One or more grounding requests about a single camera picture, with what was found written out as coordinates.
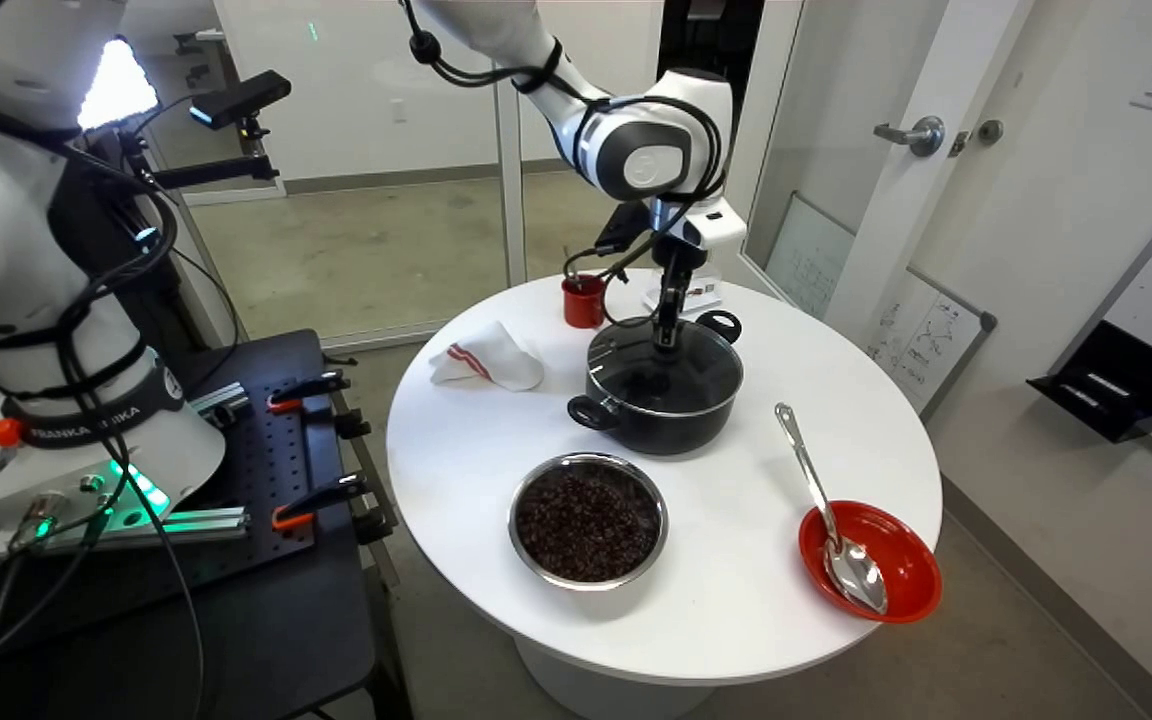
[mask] door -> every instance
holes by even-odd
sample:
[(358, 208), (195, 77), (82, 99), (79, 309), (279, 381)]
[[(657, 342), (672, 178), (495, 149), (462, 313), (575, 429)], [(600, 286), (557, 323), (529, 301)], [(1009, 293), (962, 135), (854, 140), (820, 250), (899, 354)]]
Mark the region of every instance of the door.
[(1026, 10), (767, 3), (778, 18), (760, 32), (728, 180), (749, 244), (714, 250), (721, 273), (783, 293), (867, 350)]

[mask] red cup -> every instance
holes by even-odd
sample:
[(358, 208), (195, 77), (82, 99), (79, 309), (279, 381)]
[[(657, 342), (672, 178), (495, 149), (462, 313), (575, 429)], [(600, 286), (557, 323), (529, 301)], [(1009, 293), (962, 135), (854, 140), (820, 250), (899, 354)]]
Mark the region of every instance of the red cup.
[(608, 293), (608, 282), (600, 282), (600, 277), (562, 277), (562, 322), (571, 327), (600, 327), (602, 323), (602, 293)]

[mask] table leg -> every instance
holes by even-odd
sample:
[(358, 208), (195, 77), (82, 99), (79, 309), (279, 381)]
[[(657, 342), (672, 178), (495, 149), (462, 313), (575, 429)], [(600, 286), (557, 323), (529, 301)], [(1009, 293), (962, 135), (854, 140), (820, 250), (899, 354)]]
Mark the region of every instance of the table leg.
[(532, 679), (583, 720), (677, 720), (707, 700), (707, 690), (629, 685), (575, 668), (529, 641), (512, 641)]

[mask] metal spoon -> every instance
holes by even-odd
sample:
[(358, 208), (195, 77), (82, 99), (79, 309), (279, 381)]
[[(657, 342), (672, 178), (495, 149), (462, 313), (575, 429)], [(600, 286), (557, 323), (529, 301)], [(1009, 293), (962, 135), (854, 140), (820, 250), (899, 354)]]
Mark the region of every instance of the metal spoon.
[(800, 421), (793, 416), (787, 405), (774, 405), (774, 421), (783, 423), (783, 434), (793, 436), (793, 457), (800, 462), (803, 478), (810, 480), (810, 495), (824, 521), (824, 578), (830, 579), (830, 587), (838, 587), (849, 602), (865, 605), (867, 614), (882, 616), (887, 614), (887, 583), (882, 583), (882, 567), (867, 558), (865, 545), (849, 541), (828, 508), (824, 483), (816, 478), (816, 465), (809, 457)]

